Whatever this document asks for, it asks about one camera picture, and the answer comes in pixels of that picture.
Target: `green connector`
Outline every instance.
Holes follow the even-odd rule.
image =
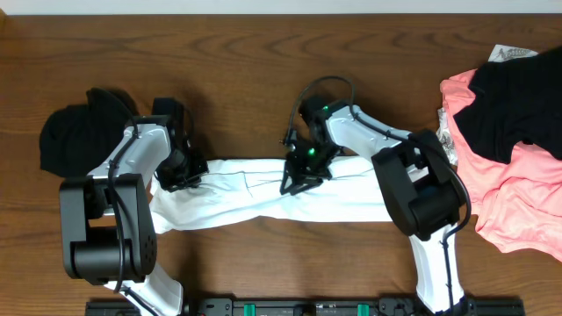
[[[359,304],[357,306],[357,316],[369,316],[369,306],[367,304]]]
[[[246,304],[244,306],[244,316],[256,316],[256,306],[253,304]]]

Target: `clothing pile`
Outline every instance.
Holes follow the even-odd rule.
[[[504,62],[441,83],[439,135],[458,160],[477,232],[501,252],[534,248],[562,261],[562,47],[494,51]]]

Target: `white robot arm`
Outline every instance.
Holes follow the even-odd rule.
[[[84,178],[66,179],[60,189],[65,270],[73,278],[116,289],[142,315],[183,313],[182,285],[156,262],[146,195],[154,173],[165,190],[174,191],[197,184],[207,171],[206,161],[185,138],[183,117],[180,103],[155,99],[153,115],[136,118],[136,126],[125,130],[99,167]],[[115,211],[115,227],[90,226],[90,219]]]
[[[382,130],[400,136],[408,137],[410,132],[396,130],[390,126],[377,121],[364,114],[357,105],[354,105],[354,113],[359,115],[370,125],[377,126]],[[330,138],[335,144],[346,147],[359,154],[367,160],[378,154],[383,148],[392,148],[400,144],[399,140],[386,137],[369,127],[359,123],[354,119],[350,108],[344,107],[336,111],[327,121],[327,128]],[[416,169],[415,165],[410,166],[410,170]],[[447,224],[433,232],[427,241],[422,241],[416,235],[409,237],[414,251],[415,267],[417,269],[418,284],[416,291],[418,297],[432,313],[444,312],[449,310],[449,290],[448,280],[445,273],[445,258],[443,253],[443,237],[453,228],[452,224]],[[457,260],[455,257],[455,235],[449,238],[449,258],[451,286],[453,294],[453,304],[457,304],[464,296],[464,291],[458,281]]]
[[[456,305],[465,294],[458,281],[454,234],[448,239],[448,258],[443,239],[456,227],[458,208],[465,201],[456,189],[458,183],[445,172],[450,168],[446,158],[438,157],[440,146],[435,135],[422,135],[425,147],[434,145],[430,153],[423,153],[410,146],[410,132],[367,116],[357,105],[351,107],[345,101],[326,104],[311,97],[300,106],[311,140],[289,132],[285,143],[292,151],[287,155],[281,193],[297,194],[329,179],[329,162],[343,147],[372,161],[387,209],[412,243],[419,299],[432,313],[450,310],[451,300]],[[418,168],[422,172],[410,177],[409,171]]]

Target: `white cloth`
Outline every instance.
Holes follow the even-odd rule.
[[[527,48],[509,47],[505,45],[496,45],[488,61],[504,62],[515,58],[532,57],[538,55],[537,52]],[[450,136],[449,123],[447,122],[447,112],[444,108],[437,110],[439,117],[439,129],[437,130],[437,138],[441,141],[441,145],[449,158],[449,162],[453,165],[458,164],[457,150]]]
[[[155,178],[150,210],[157,233],[238,223],[258,216],[312,222],[389,222],[371,162],[336,157],[333,178],[296,196],[279,193],[285,160],[217,160],[196,189],[173,193]],[[420,170],[411,177],[422,176]]]

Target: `pink cloth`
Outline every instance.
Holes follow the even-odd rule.
[[[562,261],[562,162],[535,145],[518,143],[511,163],[473,153],[453,115],[470,105],[474,71],[441,83],[443,107],[458,154],[458,174],[471,195],[476,231],[501,252],[534,248]]]

